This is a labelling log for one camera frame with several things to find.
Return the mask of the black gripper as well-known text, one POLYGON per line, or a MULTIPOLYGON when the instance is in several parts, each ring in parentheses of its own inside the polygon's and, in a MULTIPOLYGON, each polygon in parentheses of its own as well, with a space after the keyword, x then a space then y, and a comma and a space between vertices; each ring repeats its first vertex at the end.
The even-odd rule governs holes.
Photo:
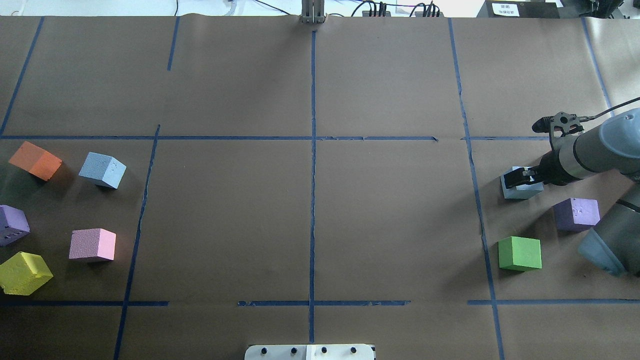
POLYGON ((560 163, 559 156, 554 151, 544 154, 540 163, 528 170, 512 170, 503 174, 503 185, 506 189, 518 186, 532 185, 533 183, 551 184, 555 186, 566 185, 566 171, 560 163))

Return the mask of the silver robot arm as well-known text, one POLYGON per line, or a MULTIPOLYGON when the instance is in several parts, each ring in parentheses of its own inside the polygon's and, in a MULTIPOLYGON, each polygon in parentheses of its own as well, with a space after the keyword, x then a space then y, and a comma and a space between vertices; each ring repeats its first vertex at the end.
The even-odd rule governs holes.
POLYGON ((606 211, 583 237, 578 252, 615 277, 639 276, 639 109, 611 116, 592 129, 594 116, 569 112, 542 117, 532 130, 548 135, 550 150, 533 166, 517 166, 500 177, 503 189, 521 186, 598 185, 608 195, 606 211))

